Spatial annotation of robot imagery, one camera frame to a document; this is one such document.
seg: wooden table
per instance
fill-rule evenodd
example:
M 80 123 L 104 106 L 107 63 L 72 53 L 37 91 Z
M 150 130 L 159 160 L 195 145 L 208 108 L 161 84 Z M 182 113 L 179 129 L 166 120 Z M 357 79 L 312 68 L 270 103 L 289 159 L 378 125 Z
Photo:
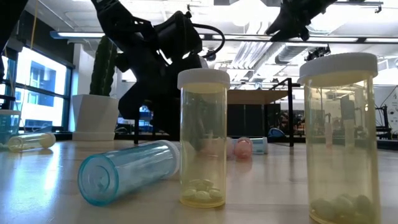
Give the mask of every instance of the wooden table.
M 228 162 L 227 203 L 200 209 L 178 202 L 178 176 L 94 207 L 81 197 L 76 175 L 89 155 L 131 147 L 132 141 L 58 142 L 51 150 L 0 152 L 0 223 L 301 224 L 308 217 L 305 145 L 270 144 L 252 162 Z M 398 153 L 379 151 L 382 223 L 398 223 Z

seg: cactus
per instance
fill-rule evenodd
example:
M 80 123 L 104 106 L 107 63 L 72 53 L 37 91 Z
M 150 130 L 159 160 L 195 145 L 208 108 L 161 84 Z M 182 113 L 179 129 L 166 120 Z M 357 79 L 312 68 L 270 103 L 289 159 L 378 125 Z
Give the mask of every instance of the cactus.
M 91 75 L 90 94 L 109 96 L 113 83 L 117 47 L 103 36 L 95 53 L 93 74 Z

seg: yellow pill bottle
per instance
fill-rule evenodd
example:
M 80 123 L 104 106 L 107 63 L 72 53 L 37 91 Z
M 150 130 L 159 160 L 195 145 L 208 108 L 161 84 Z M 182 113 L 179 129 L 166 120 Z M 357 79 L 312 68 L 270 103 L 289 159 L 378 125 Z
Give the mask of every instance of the yellow pill bottle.
M 197 208 L 225 204 L 229 75 L 194 68 L 178 75 L 181 90 L 180 201 Z
M 300 68 L 310 216 L 321 224 L 380 224 L 372 54 L 336 54 Z

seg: potted cactus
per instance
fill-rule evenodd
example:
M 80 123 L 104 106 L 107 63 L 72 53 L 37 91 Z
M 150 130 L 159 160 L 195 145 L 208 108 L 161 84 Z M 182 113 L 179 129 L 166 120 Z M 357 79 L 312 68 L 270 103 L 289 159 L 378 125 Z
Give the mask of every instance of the potted cactus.
M 109 96 L 117 47 L 106 37 L 102 37 L 95 53 L 90 94 L 72 97 L 75 116 L 75 141 L 112 141 L 118 120 L 119 100 Z

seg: white plant pot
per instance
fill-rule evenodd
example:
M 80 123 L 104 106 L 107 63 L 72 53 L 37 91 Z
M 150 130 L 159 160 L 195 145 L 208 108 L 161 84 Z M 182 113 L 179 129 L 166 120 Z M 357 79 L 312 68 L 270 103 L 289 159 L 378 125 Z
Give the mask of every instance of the white plant pot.
M 119 100 L 109 96 L 72 96 L 75 116 L 74 141 L 113 141 Z

